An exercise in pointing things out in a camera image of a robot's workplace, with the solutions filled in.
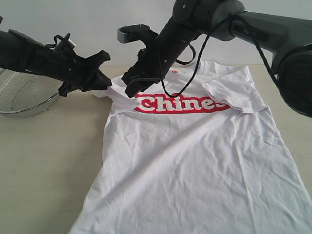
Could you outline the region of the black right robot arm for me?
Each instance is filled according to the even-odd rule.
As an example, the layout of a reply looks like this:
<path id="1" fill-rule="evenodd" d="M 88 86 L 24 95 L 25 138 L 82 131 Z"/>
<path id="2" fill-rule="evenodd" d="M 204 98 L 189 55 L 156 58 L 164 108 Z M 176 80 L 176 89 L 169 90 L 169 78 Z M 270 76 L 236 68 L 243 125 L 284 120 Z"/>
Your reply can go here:
<path id="1" fill-rule="evenodd" d="M 285 103 L 312 115 L 312 23 L 306 19 L 249 12 L 238 0 L 177 0 L 160 33 L 146 25 L 118 30 L 121 43 L 141 41 L 145 48 L 122 77 L 130 98 L 164 80 L 193 40 L 206 35 L 221 41 L 239 38 L 273 55 L 266 69 Z"/>

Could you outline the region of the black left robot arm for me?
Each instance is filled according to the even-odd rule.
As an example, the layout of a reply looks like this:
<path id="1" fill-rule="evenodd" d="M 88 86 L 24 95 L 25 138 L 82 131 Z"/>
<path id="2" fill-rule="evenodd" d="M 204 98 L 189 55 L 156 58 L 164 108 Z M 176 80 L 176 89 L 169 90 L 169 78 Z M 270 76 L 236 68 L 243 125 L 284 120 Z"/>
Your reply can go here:
<path id="1" fill-rule="evenodd" d="M 15 72 L 46 76 L 62 81 L 58 93 L 66 97 L 81 90 L 106 90 L 111 80 L 99 67 L 110 60 L 101 50 L 88 58 L 78 56 L 70 34 L 54 36 L 53 44 L 42 44 L 16 30 L 0 33 L 0 66 Z"/>

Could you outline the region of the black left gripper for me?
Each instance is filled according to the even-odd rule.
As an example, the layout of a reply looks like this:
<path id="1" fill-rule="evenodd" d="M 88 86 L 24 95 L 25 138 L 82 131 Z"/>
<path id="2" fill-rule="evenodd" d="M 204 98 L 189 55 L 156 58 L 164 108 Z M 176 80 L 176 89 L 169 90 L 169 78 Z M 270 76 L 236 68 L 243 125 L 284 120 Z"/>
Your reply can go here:
<path id="1" fill-rule="evenodd" d="M 72 49 L 47 50 L 47 76 L 63 82 L 58 92 L 62 97 L 70 92 L 81 90 L 107 90 L 112 81 L 98 68 L 110 60 L 108 52 L 101 50 L 98 53 L 83 58 Z"/>

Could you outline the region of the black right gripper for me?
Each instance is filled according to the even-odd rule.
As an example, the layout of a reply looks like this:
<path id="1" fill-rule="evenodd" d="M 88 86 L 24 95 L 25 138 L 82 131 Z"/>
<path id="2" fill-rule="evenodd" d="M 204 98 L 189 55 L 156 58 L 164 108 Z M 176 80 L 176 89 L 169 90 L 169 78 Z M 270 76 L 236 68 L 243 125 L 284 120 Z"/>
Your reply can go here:
<path id="1" fill-rule="evenodd" d="M 136 64 L 122 76 L 129 98 L 160 82 L 180 55 L 180 40 L 176 37 L 157 36 L 140 41 L 146 48 L 139 52 Z"/>

